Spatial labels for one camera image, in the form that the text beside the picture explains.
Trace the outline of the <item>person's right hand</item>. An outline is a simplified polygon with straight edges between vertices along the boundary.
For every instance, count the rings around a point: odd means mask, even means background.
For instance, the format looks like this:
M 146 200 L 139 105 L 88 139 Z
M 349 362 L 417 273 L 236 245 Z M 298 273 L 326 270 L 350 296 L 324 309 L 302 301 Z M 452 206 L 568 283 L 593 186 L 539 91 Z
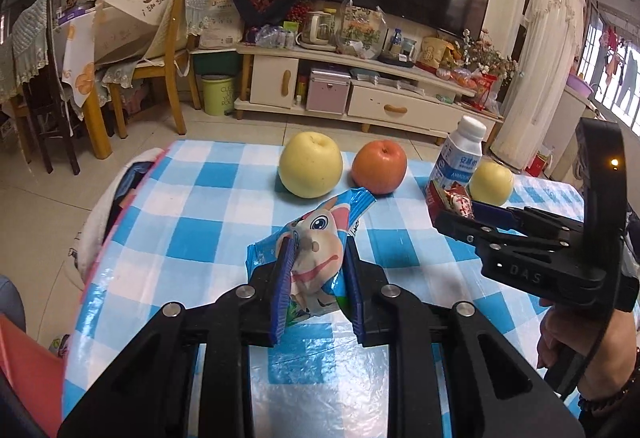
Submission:
M 550 369 L 558 361 L 561 344 L 587 357 L 601 325 L 586 319 L 577 310 L 552 304 L 548 299 L 541 299 L 539 303 L 547 311 L 540 324 L 537 368 Z M 615 310 L 596 354 L 578 382 L 580 394 L 587 400 L 616 395 L 634 372 L 636 358 L 634 314 Z

